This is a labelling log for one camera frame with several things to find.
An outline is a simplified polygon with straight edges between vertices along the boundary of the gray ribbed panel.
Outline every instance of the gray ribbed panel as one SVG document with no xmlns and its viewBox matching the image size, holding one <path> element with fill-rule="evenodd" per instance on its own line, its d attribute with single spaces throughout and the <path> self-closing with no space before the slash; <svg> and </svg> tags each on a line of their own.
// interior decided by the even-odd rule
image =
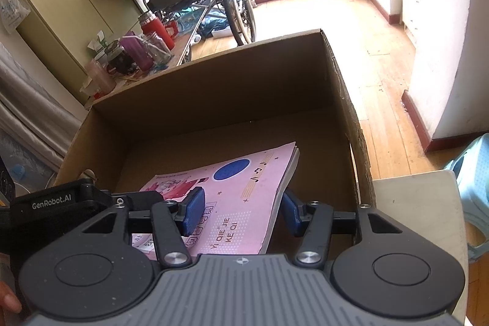
<svg viewBox="0 0 489 326">
<path fill-rule="evenodd" d="M 402 322 L 371 315 L 333 290 L 322 272 L 292 266 L 283 255 L 203 255 L 193 267 L 167 271 L 127 312 L 77 326 L 457 326 L 449 315 Z M 65 326 L 36 315 L 28 326 Z"/>
</svg>

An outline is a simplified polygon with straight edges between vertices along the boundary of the cardboard box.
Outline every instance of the cardboard box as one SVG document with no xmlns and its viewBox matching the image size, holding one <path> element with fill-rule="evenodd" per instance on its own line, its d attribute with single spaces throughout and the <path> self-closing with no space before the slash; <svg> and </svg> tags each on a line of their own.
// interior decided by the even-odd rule
<svg viewBox="0 0 489 326">
<path fill-rule="evenodd" d="M 365 140 L 319 30 L 205 57 L 95 102 L 57 184 L 88 169 L 102 189 L 138 191 L 155 174 L 291 141 L 300 158 L 289 187 L 299 198 L 339 211 L 353 211 L 359 198 L 375 204 Z M 278 223 L 270 251 L 292 250 L 285 236 Z"/>
</svg>

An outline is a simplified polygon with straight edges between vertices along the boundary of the gray curtain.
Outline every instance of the gray curtain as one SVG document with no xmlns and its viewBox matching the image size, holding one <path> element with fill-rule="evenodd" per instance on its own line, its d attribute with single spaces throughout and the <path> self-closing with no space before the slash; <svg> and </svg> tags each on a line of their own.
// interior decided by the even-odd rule
<svg viewBox="0 0 489 326">
<path fill-rule="evenodd" d="M 58 172 L 80 124 L 0 43 L 0 128 Z"/>
</svg>

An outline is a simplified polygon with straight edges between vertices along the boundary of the purple bottle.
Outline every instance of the purple bottle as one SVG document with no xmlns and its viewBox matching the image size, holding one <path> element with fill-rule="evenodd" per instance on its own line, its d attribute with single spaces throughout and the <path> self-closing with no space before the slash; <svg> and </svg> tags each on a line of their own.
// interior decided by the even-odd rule
<svg viewBox="0 0 489 326">
<path fill-rule="evenodd" d="M 136 36 L 136 34 L 133 31 L 129 31 L 124 36 Z M 153 59 L 146 53 L 145 48 L 138 39 L 121 38 L 119 42 L 134 59 L 141 71 L 147 71 L 153 66 Z"/>
</svg>

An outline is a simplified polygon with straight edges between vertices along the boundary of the wooden floor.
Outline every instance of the wooden floor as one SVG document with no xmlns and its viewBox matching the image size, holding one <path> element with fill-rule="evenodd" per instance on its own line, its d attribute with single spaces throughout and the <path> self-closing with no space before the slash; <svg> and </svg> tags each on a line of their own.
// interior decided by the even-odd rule
<svg viewBox="0 0 489 326">
<path fill-rule="evenodd" d="M 369 0 L 277 0 L 254 10 L 257 40 L 322 28 L 355 106 L 374 179 L 438 170 L 462 148 L 425 155 L 400 98 L 409 87 L 415 48 L 402 26 L 389 25 Z M 192 58 L 236 46 L 207 39 Z M 467 315 L 489 325 L 489 257 L 470 265 Z"/>
</svg>

